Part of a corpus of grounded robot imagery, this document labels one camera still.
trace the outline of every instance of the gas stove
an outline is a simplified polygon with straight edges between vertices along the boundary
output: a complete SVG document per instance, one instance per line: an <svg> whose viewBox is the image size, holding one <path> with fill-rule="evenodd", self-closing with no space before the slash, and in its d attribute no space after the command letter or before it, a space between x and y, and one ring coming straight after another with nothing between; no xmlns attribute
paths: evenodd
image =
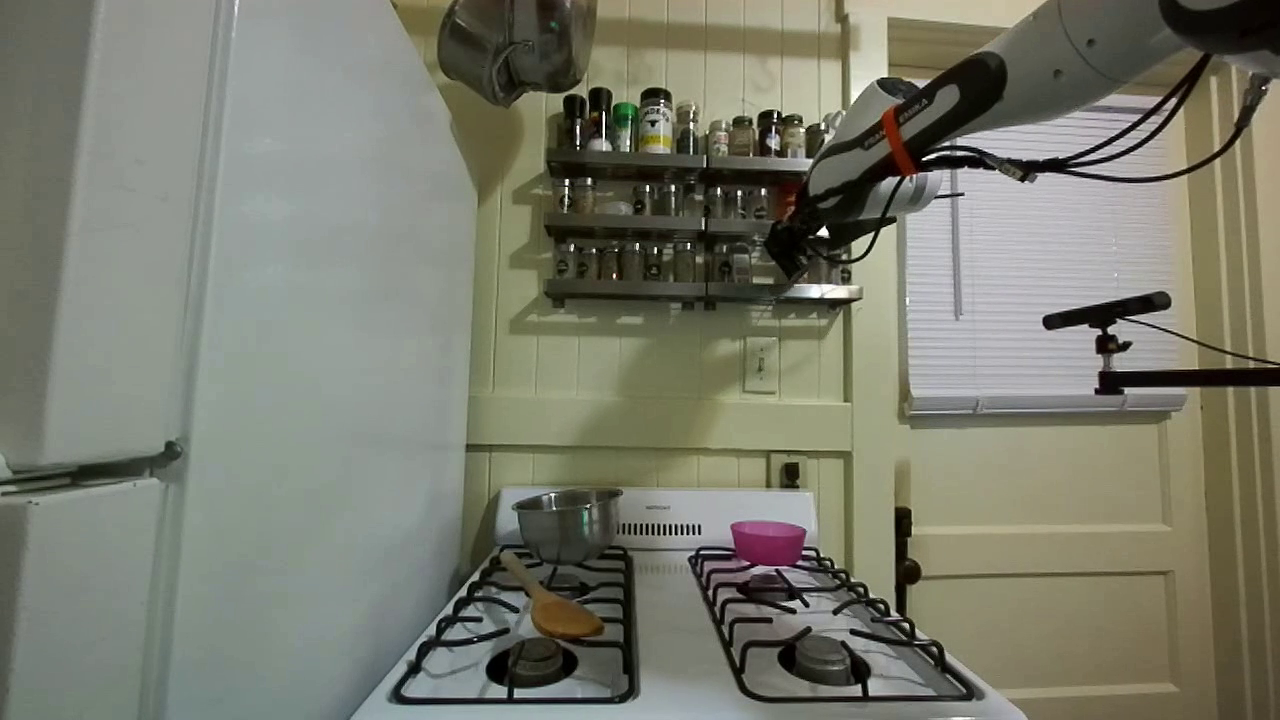
<svg viewBox="0 0 1280 720"><path fill-rule="evenodd" d="M548 640L496 550L359 703L414 715L868 715L1022 720L945 644L898 615L835 559L749 565L732 519L790 519L816 542L809 491L624 491L615 542L581 565L521 542L506 491L496 548L594 607L602 634Z"/></svg>

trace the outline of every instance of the white refrigerator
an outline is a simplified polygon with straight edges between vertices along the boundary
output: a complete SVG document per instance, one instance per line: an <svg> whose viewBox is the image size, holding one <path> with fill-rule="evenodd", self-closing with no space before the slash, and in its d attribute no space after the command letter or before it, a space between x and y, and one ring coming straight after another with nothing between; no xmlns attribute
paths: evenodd
<svg viewBox="0 0 1280 720"><path fill-rule="evenodd" d="M0 0L0 715L350 715L461 559L477 193L385 0Z"/></svg>

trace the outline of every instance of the window blind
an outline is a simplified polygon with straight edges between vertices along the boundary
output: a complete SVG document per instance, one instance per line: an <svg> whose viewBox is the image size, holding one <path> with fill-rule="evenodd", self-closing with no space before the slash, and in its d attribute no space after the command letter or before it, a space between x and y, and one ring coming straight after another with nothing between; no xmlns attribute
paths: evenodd
<svg viewBox="0 0 1280 720"><path fill-rule="evenodd" d="M1068 156L1125 124L1149 101L1107 101L1049 124L1000 127L966 142L1000 156ZM1118 176L1186 167L1177 124L1107 162ZM1181 298L1186 184L1096 184L951 170L960 201L938 201L901 224L909 415L1089 415L1172 413L1186 391L1096 395L1093 327L1043 330L1041 314L1170 289ZM1181 308L1144 314L1181 327ZM1118 325L1133 350L1118 368L1181 368L1186 343Z"/></svg>

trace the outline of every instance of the wall outlet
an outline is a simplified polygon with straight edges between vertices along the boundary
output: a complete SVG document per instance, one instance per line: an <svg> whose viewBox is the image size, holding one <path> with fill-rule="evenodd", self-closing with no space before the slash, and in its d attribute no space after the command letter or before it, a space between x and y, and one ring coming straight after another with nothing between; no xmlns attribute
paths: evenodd
<svg viewBox="0 0 1280 720"><path fill-rule="evenodd" d="M804 457L768 457L768 488L804 488L809 485L809 462Z"/></svg>
<svg viewBox="0 0 1280 720"><path fill-rule="evenodd" d="M778 337L749 337L746 343L746 391L749 395L778 395L778 365L779 365Z"/></svg>

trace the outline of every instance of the pink container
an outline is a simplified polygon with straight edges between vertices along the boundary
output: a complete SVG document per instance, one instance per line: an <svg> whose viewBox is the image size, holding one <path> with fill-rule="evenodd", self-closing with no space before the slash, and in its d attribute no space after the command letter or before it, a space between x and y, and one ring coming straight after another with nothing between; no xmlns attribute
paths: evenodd
<svg viewBox="0 0 1280 720"><path fill-rule="evenodd" d="M804 548L802 522L735 519L728 529L732 529L732 550L753 565L795 565Z"/></svg>

